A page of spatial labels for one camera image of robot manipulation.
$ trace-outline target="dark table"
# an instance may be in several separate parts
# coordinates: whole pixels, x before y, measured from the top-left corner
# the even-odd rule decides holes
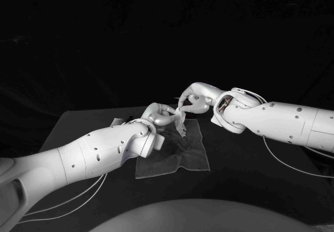
[[[66,111],[57,121],[40,152],[63,146],[83,134],[108,127],[113,118],[139,118],[147,106],[118,109]],[[167,200],[206,198],[256,205],[306,224],[334,222],[334,189],[324,178],[292,170],[266,150],[262,137],[247,129],[230,133],[210,122],[211,109],[195,115],[207,151],[210,172],[180,168],[168,175],[135,179],[135,159],[108,173],[90,201],[67,216],[17,225],[18,231],[80,231],[93,229],[128,210]],[[266,140],[273,154],[290,166],[319,174],[299,146]],[[28,212],[49,208],[80,194],[98,180],[82,180],[52,192]],[[89,192],[60,207],[23,219],[52,218],[70,212],[90,197]]]

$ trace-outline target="white cable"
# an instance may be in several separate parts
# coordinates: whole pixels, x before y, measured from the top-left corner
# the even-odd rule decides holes
[[[98,181],[93,183],[93,185],[89,187],[89,189],[98,184],[98,182],[99,182],[102,176],[99,177],[99,179],[98,179]],[[63,204],[69,203],[72,200],[75,200],[82,194],[85,194],[85,193],[89,191],[89,189],[88,189],[83,193],[80,193],[76,197],[73,197],[73,198],[69,199],[66,202],[63,202],[62,204],[59,204],[59,205],[56,205],[56,206],[53,206],[53,207],[50,207],[50,208],[47,208],[47,209],[39,210],[39,211],[36,211],[36,212],[33,212],[33,213],[28,213],[28,214],[26,214],[24,216],[31,215],[31,214],[36,214],[36,213],[40,213],[40,212],[43,212],[43,211],[46,211],[46,210],[54,209],[54,208],[59,207],[60,205],[63,205]]]
[[[247,90],[243,90],[243,91],[247,92],[247,93],[250,93],[256,98],[259,97],[259,98],[263,100],[263,102],[267,103],[266,100],[265,100],[256,93],[253,93],[253,92],[250,92],[250,91],[247,91]],[[316,175],[316,174],[308,173],[308,172],[305,172],[305,171],[302,171],[302,170],[293,168],[292,166],[289,166],[289,165],[288,165],[283,161],[280,161],[279,158],[273,155],[273,153],[272,153],[272,151],[270,151],[270,149],[269,149],[269,147],[267,147],[265,138],[263,138],[263,141],[265,141],[265,145],[266,145],[266,148],[267,148],[267,150],[269,150],[269,153],[272,154],[272,156],[275,157],[275,159],[276,159],[283,165],[286,165],[289,168],[295,169],[296,171],[299,171],[299,172],[302,172],[302,173],[305,173],[305,174],[308,174],[308,175],[314,175],[314,176],[325,177],[325,178],[334,178],[334,176]],[[329,157],[329,158],[334,159],[334,157],[331,157],[331,156],[322,154],[321,152],[312,150],[309,147],[306,147],[306,146],[303,146],[303,147],[305,147],[306,149],[309,149],[311,151],[314,151],[315,153],[318,153],[319,155],[326,156],[326,157]]]
[[[105,176],[103,176],[103,180],[102,180],[102,183],[100,183],[100,185],[99,185],[99,188],[100,188],[100,186],[102,186],[102,184],[103,184],[105,178],[106,178],[106,174],[105,174]],[[85,201],[85,203],[83,203],[75,210],[72,210],[69,213],[63,214],[63,215],[59,216],[59,217],[53,217],[53,218],[44,218],[44,219],[34,219],[34,220],[20,221],[17,224],[21,224],[21,223],[28,222],[28,221],[52,220],[52,219],[56,219],[56,218],[60,218],[60,217],[69,215],[69,214],[73,213],[73,212],[86,204],[86,202],[92,199],[92,197],[95,196],[96,192],[99,191],[99,188],[98,188],[98,190],[95,191],[93,195],[90,196],[90,198]]]

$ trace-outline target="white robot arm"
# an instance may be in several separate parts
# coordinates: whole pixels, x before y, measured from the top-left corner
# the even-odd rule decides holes
[[[76,181],[98,177],[136,156],[159,150],[164,137],[154,125],[178,124],[181,114],[152,103],[141,118],[85,134],[79,139],[34,155],[0,158],[0,231],[8,232],[37,201]]]
[[[181,94],[183,112],[204,113],[213,106],[211,122],[233,133],[244,128],[259,136],[283,143],[334,152],[334,111],[280,102],[262,103],[233,88],[221,91],[206,83],[193,83]],[[193,105],[183,106],[188,98]]]

